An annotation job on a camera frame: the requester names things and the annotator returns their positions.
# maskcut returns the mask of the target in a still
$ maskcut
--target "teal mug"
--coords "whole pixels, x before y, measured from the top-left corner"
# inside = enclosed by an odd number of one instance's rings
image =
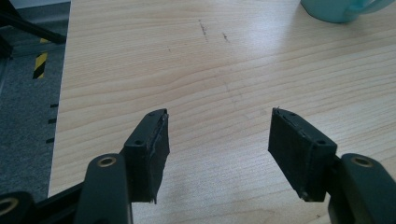
[[[321,21],[349,22],[360,14],[378,11],[395,0],[301,0],[309,15]]]

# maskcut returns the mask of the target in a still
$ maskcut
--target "mark on table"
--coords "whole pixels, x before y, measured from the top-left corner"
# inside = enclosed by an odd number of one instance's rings
[[[201,30],[202,30],[202,34],[205,37],[205,40],[207,41],[207,36],[206,36],[206,27],[204,27],[204,25],[202,24],[201,20],[198,20],[199,25],[201,26]]]
[[[229,84],[225,80],[222,80],[222,82],[224,84],[224,87],[227,91],[227,94],[228,94],[231,102],[233,103],[233,108],[235,110],[237,110],[238,108],[237,108],[236,104],[243,101],[242,92],[240,90],[236,90],[236,93],[234,93],[235,91],[231,90]]]
[[[226,34],[224,34],[224,33],[223,33],[223,37],[224,37],[224,39],[225,39],[225,41],[226,41],[227,43],[230,43],[230,40],[228,40],[228,38],[227,38],[227,35],[226,35]]]

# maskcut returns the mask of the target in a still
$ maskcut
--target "gray carpet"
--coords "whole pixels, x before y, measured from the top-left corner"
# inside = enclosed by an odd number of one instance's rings
[[[69,8],[32,7],[20,14],[66,35]],[[39,202],[49,190],[64,45],[40,44],[39,37],[10,27],[2,28],[0,35],[14,47],[12,58],[3,59],[5,71],[0,69],[0,194],[28,191]],[[35,58],[43,51],[48,53],[44,77],[34,79]]]

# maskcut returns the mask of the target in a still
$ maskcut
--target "table surface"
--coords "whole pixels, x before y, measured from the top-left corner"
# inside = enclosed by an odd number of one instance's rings
[[[73,0],[49,195],[167,108],[158,204],[134,203],[135,223],[329,223],[329,197],[304,203],[267,151],[271,111],[395,178],[395,11],[332,24],[291,0]]]

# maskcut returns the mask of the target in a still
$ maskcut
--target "warning tape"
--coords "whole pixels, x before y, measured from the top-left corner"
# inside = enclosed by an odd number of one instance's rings
[[[40,43],[46,43],[48,40],[41,38]],[[35,58],[35,71],[33,72],[33,79],[43,78],[44,77],[44,69],[46,67],[46,60],[48,57],[47,52],[40,53]]]

